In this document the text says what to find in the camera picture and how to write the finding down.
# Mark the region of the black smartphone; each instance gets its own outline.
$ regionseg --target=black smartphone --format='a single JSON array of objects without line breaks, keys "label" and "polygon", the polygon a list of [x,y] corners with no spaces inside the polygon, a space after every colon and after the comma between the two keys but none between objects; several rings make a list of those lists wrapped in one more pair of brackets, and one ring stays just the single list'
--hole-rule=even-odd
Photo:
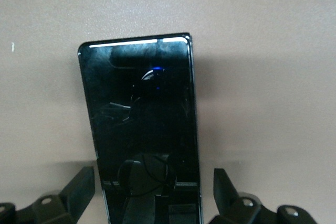
[{"label": "black smartphone", "polygon": [[86,42],[78,57],[108,222],[202,223],[190,34]]}]

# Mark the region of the glossy black screen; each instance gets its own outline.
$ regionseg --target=glossy black screen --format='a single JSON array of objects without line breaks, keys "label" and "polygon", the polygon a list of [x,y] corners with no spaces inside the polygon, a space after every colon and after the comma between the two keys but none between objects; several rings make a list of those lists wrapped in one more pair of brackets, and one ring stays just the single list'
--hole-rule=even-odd
[{"label": "glossy black screen", "polygon": [[109,221],[201,223],[189,34],[78,51]]}]

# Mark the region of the table surface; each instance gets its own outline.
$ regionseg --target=table surface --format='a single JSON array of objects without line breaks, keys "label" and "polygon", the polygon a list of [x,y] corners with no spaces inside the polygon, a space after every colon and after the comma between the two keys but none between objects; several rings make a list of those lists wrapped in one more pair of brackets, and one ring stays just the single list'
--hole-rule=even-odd
[{"label": "table surface", "polygon": [[[334,223],[335,0],[0,0],[0,201],[94,164],[82,42],[193,36],[204,220],[213,169],[264,205]],[[106,223],[100,188],[79,223]]]}]

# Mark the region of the metal screw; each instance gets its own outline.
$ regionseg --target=metal screw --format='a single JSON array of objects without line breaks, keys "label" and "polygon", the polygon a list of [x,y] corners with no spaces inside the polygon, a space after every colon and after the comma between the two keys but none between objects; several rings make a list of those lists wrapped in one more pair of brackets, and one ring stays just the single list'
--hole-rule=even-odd
[{"label": "metal screw", "polygon": [[253,202],[250,199],[243,199],[243,203],[246,207],[252,207]]},{"label": "metal screw", "polygon": [[285,210],[286,210],[287,214],[289,214],[289,215],[292,215],[292,216],[295,216],[295,217],[299,216],[299,213],[292,207],[286,207]]},{"label": "metal screw", "polygon": [[42,205],[46,205],[46,204],[48,204],[48,203],[50,203],[51,202],[51,198],[45,198],[45,199],[43,199],[42,201],[41,201],[41,204]]}]

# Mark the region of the phone screen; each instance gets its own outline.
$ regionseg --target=phone screen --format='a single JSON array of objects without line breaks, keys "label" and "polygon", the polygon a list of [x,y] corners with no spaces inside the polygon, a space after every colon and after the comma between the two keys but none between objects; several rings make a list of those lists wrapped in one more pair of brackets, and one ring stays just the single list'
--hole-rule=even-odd
[{"label": "phone screen", "polygon": [[109,223],[202,223],[189,34],[78,50]]}]

